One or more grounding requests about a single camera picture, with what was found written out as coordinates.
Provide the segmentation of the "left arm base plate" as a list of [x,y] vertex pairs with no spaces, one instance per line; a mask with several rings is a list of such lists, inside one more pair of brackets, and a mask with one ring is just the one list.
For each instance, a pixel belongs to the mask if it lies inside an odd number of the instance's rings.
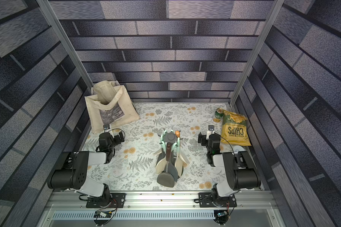
[[88,209],[123,208],[125,193],[109,193],[101,197],[89,197],[86,203]]

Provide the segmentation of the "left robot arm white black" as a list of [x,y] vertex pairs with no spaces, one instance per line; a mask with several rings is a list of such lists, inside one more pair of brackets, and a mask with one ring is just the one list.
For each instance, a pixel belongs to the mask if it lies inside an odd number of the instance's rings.
[[115,156],[115,147],[125,140],[125,132],[119,130],[115,136],[111,130],[99,135],[99,145],[92,151],[64,152],[51,171],[47,186],[54,190],[70,190],[79,193],[79,199],[87,202],[87,208],[115,206],[109,187],[87,177],[92,165],[108,164]]

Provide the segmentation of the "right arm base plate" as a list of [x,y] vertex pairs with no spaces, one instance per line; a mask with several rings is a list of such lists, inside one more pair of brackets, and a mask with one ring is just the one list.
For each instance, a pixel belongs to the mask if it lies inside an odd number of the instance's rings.
[[237,207],[234,195],[228,197],[219,197],[212,193],[199,193],[194,202],[201,208],[234,208]]

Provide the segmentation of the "grey spatula mint handle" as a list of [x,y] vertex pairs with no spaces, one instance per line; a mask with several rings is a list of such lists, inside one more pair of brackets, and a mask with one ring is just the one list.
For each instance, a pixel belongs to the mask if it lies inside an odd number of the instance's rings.
[[163,147],[163,153],[160,154],[160,160],[156,164],[156,173],[160,174],[164,171],[167,164],[167,152],[171,150],[171,143],[167,143]]

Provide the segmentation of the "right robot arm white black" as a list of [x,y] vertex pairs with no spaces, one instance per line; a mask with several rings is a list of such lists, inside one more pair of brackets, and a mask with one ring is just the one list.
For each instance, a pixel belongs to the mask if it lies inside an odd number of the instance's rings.
[[199,193],[194,202],[200,207],[236,207],[235,194],[242,189],[254,189],[261,185],[260,175],[251,155],[241,146],[231,152],[221,152],[223,138],[217,133],[199,134],[198,143],[207,149],[207,162],[212,167],[222,167],[225,179],[213,185],[210,193]]

